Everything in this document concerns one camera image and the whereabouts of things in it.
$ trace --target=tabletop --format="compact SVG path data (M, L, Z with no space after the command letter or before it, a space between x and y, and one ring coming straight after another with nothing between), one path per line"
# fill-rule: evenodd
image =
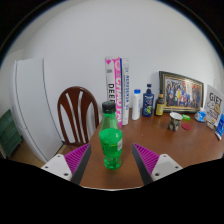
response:
M157 154L168 154L183 168L220 159L224 152L224 140L218 140L215 129L206 123L195 120L194 114L187 114L190 130L181 126L178 130L168 129L170 116L164 113L161 117L152 115L132 120L132 109L129 121L122 126L123 148L121 166L117 170L109 170L104 166L104 154L100 144L99 129L101 123L90 139L91 155L85 168L80 186L95 189L130 189L144 186L141 174L132 154L132 145L136 143Z

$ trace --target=wooden chair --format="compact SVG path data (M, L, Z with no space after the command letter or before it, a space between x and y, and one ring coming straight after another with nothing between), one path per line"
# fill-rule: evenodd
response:
M81 133L81 125L79 122L79 116L78 116L78 102L79 102L79 96L80 93L83 92L82 98L81 98L81 103L80 103L80 113L81 113L81 121L82 121L82 127L83 127L83 134L86 142L83 139L82 133ZM76 126L78 133L76 132L75 125L74 125L74 120L73 120L73 115L72 115L72 110L70 108L70 104L68 101L67 96L70 98L71 101L71 106L73 108L74 112L74 119L76 121ZM89 108L90 103L93 104L94 108L94 114L95 114L95 126L99 125L99 114L98 114L98 108L97 108L97 103L92 95L87 89L80 87L80 86L74 86L66 89L65 91L62 92L58 99L58 116L59 116L59 122L62 130L63 137L65 139L66 145L70 146L82 146L84 144L87 144L89 142L88 134L87 134L87 124L86 124L86 115L87 115L87 110ZM66 114L68 116L72 132L75 138L75 142L70 142L68 139L68 136L65 131L64 123L62 120L62 114L61 114L61 105L66 111Z

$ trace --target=framed picture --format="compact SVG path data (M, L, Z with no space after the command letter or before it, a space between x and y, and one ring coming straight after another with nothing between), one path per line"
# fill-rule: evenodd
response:
M159 72L164 112L196 113L203 107L204 84L186 76Z

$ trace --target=green soda bottle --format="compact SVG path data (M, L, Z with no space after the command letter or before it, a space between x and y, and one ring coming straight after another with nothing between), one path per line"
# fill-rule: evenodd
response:
M105 167L116 170L121 166L122 130L116 118L116 105L112 101L102 104L103 121L99 131L100 142L104 153Z

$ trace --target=cup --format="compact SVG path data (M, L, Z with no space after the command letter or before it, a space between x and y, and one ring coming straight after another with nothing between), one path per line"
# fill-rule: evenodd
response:
M181 120L183 117L181 114L178 114L176 112L171 112L170 113L170 123L168 125L169 130L171 131L177 131L178 127L181 124Z

